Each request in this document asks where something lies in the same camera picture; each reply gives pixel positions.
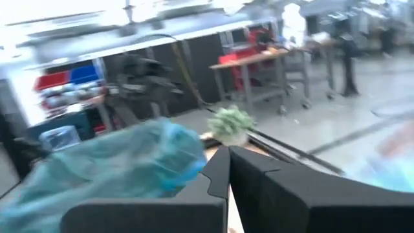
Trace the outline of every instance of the workbench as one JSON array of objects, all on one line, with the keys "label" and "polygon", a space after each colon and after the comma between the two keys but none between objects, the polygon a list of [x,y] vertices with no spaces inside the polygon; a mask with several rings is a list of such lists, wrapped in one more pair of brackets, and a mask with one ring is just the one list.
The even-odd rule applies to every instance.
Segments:
[{"label": "workbench", "polygon": [[[231,69],[234,67],[241,68],[242,80],[243,80],[243,100],[245,101],[246,111],[248,114],[254,114],[254,107],[253,104],[258,101],[267,100],[269,98],[278,96],[280,97],[280,105],[278,109],[278,113],[284,115],[287,113],[285,107],[285,98],[289,95],[289,82],[301,82],[305,86],[304,88],[304,100],[303,100],[303,107],[310,108],[310,85],[311,81],[308,74],[308,67],[307,62],[305,61],[305,53],[310,52],[312,50],[322,50],[323,57],[325,58],[326,65],[327,65],[327,77],[323,78],[323,80],[328,81],[329,84],[329,91],[327,91],[327,97],[329,99],[334,98],[335,94],[335,84],[334,84],[334,75],[333,75],[333,53],[332,48],[335,45],[335,41],[328,39],[321,43],[311,43],[305,47],[294,48],[290,50],[280,49],[275,52],[260,53],[255,54],[253,56],[247,58],[241,58],[239,60],[234,60],[224,64],[217,64],[210,66],[210,69],[214,71],[215,81],[217,83],[217,88],[219,90],[219,96],[221,102],[226,101],[226,97],[229,93],[226,93],[223,86],[223,80],[221,78],[221,71],[224,69]],[[286,69],[285,58],[289,55],[299,53],[301,56],[301,67],[299,69],[290,71]],[[248,71],[248,66],[252,64],[262,63],[264,61],[274,61],[274,68],[275,68],[275,77],[276,83],[275,85],[271,85],[271,87],[252,87],[250,83],[250,74]],[[288,80],[286,77],[286,72],[301,72],[302,77],[301,79],[297,80]]]}]

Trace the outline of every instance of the floor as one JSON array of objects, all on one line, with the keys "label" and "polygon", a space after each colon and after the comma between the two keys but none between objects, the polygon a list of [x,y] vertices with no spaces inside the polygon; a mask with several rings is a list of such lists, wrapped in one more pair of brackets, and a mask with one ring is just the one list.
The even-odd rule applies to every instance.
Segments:
[{"label": "floor", "polygon": [[[359,58],[355,61],[355,78],[360,96],[343,98],[338,95],[335,100],[329,101],[325,95],[327,83],[318,83],[312,86],[311,109],[301,107],[302,87],[295,85],[297,89],[287,100],[286,116],[277,115],[278,103],[275,100],[255,105],[256,129],[347,171],[357,161],[376,155],[379,146],[411,119],[410,116],[396,118],[396,115],[414,112],[413,61],[414,55],[404,52],[392,59]],[[336,90],[340,93],[340,63],[335,64],[334,70]],[[310,71],[312,77],[319,78],[325,76],[324,72],[322,64],[312,65]],[[208,131],[206,120],[210,117],[212,113],[207,110],[194,110],[171,120],[204,133]],[[273,142],[269,144],[293,157],[298,156],[297,151]],[[2,159],[0,156],[0,166],[5,164]],[[304,160],[304,163],[328,172],[312,161]],[[14,181],[7,170],[0,168],[0,173],[1,194]]]}]

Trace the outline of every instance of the gray floor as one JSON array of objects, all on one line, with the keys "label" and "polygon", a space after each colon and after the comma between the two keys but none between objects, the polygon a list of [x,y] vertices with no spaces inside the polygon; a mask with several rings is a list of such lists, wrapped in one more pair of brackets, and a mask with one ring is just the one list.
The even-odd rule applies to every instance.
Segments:
[{"label": "gray floor", "polygon": [[[298,89],[287,100],[289,112],[286,116],[277,115],[278,105],[275,100],[255,105],[256,128],[303,151],[312,151],[350,134],[390,121],[388,118],[374,116],[371,110],[378,105],[387,104],[391,100],[410,96],[414,99],[412,93],[414,90],[413,61],[414,56],[404,53],[390,60],[382,58],[356,60],[355,76],[361,95],[356,98],[338,96],[335,101],[330,102],[325,95],[327,83],[319,83],[312,86],[312,108],[308,110],[301,107],[303,94],[302,87],[298,84],[296,85]],[[334,70],[336,89],[340,92],[342,89],[342,69],[339,63],[335,65]],[[312,65],[312,77],[323,77],[324,72],[325,68],[322,64]],[[37,75],[32,71],[27,72],[26,85],[16,85],[17,92],[22,93],[20,95],[21,105],[34,116],[32,120],[29,119],[34,124],[44,117],[37,114],[38,99],[29,91],[33,84],[33,78]],[[414,104],[409,102],[408,104],[398,104],[384,111],[395,114],[407,109],[414,109]],[[172,121],[194,129],[198,133],[204,133],[208,131],[206,121],[211,116],[212,114],[206,110],[195,110],[172,118]],[[398,128],[398,124],[384,124],[370,134],[357,137],[329,150],[319,151],[317,156],[336,166],[347,168],[357,159],[376,153],[377,146]],[[1,194],[16,181],[8,169],[8,163],[4,156],[0,156],[0,173]]]}]

